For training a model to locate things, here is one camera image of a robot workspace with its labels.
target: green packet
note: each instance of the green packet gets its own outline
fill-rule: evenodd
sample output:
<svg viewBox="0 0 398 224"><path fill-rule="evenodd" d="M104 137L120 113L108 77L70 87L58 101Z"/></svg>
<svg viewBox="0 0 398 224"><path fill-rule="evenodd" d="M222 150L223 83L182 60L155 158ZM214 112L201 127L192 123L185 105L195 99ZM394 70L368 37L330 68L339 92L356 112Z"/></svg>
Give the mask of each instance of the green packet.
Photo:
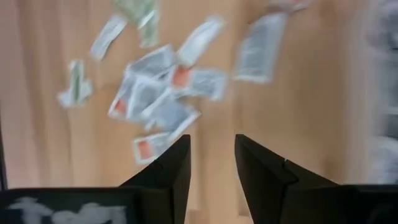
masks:
<svg viewBox="0 0 398 224"><path fill-rule="evenodd" d="M136 24L141 36L141 47L157 44L159 11L156 0L114 0L113 4L130 22Z"/></svg>

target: white packet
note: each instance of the white packet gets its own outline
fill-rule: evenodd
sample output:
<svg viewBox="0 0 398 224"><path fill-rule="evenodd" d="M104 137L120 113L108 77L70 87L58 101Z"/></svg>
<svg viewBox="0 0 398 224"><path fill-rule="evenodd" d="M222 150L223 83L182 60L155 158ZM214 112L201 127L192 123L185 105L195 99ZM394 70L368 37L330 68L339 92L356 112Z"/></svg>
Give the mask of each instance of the white packet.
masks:
<svg viewBox="0 0 398 224"><path fill-rule="evenodd" d="M124 77L118 93L109 108L108 115L110 117L120 119L122 121L128 120L127 108L135 82L135 76Z"/></svg>
<svg viewBox="0 0 398 224"><path fill-rule="evenodd" d="M127 107L127 117L133 121L148 120L148 117L142 116L142 112L162 95L169 93L164 83L138 75Z"/></svg>
<svg viewBox="0 0 398 224"><path fill-rule="evenodd" d="M258 83L272 80L288 18L288 14L279 12L266 15L250 26L238 56L235 79Z"/></svg>
<svg viewBox="0 0 398 224"><path fill-rule="evenodd" d="M161 156L170 146L168 136L169 133L159 133L135 139L133 151L137 164L148 164Z"/></svg>
<svg viewBox="0 0 398 224"><path fill-rule="evenodd" d="M191 67L207 49L210 42L221 32L224 21L221 16L210 16L197 27L177 52L180 63Z"/></svg>
<svg viewBox="0 0 398 224"><path fill-rule="evenodd" d="M112 41L123 31L126 25L127 20L124 17L113 15L95 39L90 50L91 56L97 61L102 60Z"/></svg>
<svg viewBox="0 0 398 224"><path fill-rule="evenodd" d="M279 6L286 12L295 12L306 9L312 0L272 0L271 5Z"/></svg>
<svg viewBox="0 0 398 224"><path fill-rule="evenodd" d="M172 94L168 94L143 111L142 115L150 117L157 126L169 132L168 141L172 142L199 117L200 112L190 105L177 102Z"/></svg>
<svg viewBox="0 0 398 224"><path fill-rule="evenodd" d="M178 67L168 77L167 82L177 89L177 95L206 96L211 100L223 97L227 75L217 69L187 69Z"/></svg>
<svg viewBox="0 0 398 224"><path fill-rule="evenodd" d="M371 180L377 184L398 184L398 141L377 137L376 148L371 151Z"/></svg>
<svg viewBox="0 0 398 224"><path fill-rule="evenodd" d="M143 56L136 62L129 63L125 74L140 74L151 78L160 78L176 64L175 54L170 44Z"/></svg>
<svg viewBox="0 0 398 224"><path fill-rule="evenodd" d="M160 16L157 9L142 19L138 25L138 31L141 37L141 48L154 47L159 42L159 21Z"/></svg>
<svg viewBox="0 0 398 224"><path fill-rule="evenodd" d="M59 93L57 98L64 108L83 105L85 99L93 94L93 85L84 81L84 63L82 60L72 60L69 64L69 89Z"/></svg>

